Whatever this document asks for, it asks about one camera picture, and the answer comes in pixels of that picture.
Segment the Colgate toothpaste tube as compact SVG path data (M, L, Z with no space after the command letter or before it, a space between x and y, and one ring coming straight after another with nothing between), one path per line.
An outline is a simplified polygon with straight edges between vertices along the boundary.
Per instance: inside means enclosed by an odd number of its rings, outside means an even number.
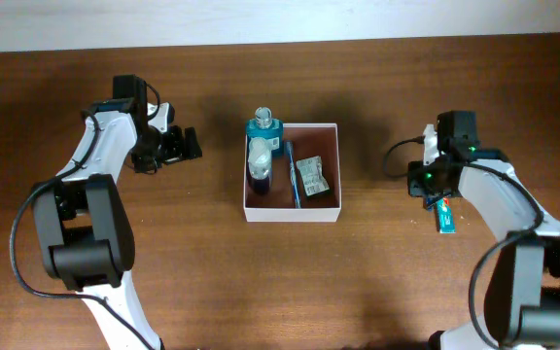
M441 234L452 234L456 232L454 216L450 207L449 199L442 198L436 204L437 229Z

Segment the purple foaming soap pump bottle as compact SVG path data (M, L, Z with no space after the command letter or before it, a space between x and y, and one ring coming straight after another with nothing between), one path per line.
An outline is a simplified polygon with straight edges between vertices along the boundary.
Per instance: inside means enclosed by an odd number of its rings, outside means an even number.
M266 139L251 139L247 161L250 188L258 195L268 194L272 182L272 153Z

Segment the blue Listerine mouthwash bottle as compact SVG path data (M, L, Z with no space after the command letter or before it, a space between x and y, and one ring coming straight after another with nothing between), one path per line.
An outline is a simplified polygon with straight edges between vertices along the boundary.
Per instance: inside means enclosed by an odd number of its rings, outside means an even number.
M247 121L245 131L248 141L256 137L267 140L274 158L279 158L283 155L284 125L282 121L272 116L269 108L259 107L255 111L255 116Z

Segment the blue white toothbrush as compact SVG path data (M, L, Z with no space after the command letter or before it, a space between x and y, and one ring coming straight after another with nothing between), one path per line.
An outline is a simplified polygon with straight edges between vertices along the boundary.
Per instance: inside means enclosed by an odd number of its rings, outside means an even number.
M289 176L294 196L294 203L296 209L301 208L301 201L298 192L298 181L297 181L297 173L295 167L295 160L294 160L294 146L292 141L285 142L285 151L289 160Z

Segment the green white wipes packet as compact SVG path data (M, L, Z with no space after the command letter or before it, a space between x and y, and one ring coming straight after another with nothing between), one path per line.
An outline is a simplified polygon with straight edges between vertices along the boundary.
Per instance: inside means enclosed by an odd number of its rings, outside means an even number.
M305 194L310 197L325 193L330 186L323 175L323 163L320 156L301 159L297 162Z

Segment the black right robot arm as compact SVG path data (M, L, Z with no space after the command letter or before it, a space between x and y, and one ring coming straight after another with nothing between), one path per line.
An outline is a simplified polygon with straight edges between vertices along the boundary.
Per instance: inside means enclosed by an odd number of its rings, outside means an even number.
M468 201L496 242L473 268L470 321L435 332L433 349L560 347L560 221L521 184L499 150L482 149L473 126L425 127L422 160L408 166L408 191Z

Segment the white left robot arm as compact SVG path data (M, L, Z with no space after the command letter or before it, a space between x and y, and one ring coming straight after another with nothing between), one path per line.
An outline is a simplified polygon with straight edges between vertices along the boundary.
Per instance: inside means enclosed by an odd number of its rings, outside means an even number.
M154 174L200 157L195 130L174 124L169 103L134 97L95 103L82 119L73 156L21 207L32 211L47 274L66 288L55 298L82 300L112 349L161 349L133 284L135 241L117 182L127 161Z

